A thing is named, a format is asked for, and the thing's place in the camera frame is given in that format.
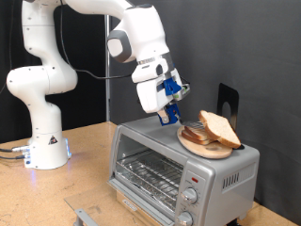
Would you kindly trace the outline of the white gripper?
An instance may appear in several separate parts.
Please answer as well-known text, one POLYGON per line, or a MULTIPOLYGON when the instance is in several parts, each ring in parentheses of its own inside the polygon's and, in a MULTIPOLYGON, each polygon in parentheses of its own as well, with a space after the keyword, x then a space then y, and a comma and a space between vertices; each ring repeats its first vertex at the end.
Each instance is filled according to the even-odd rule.
MULTIPOLYGON (((162 123, 167 123, 167 114, 163 107, 172 101, 172 97, 166 95, 163 89, 158 91, 157 86, 166 80, 166 76, 170 76, 169 73, 173 69, 171 60, 159 58, 153 62, 138 65, 132 74, 143 110, 146 113, 157 112, 162 123)), ((175 113, 175 117, 179 123, 182 123, 182 118, 178 113, 175 113)))

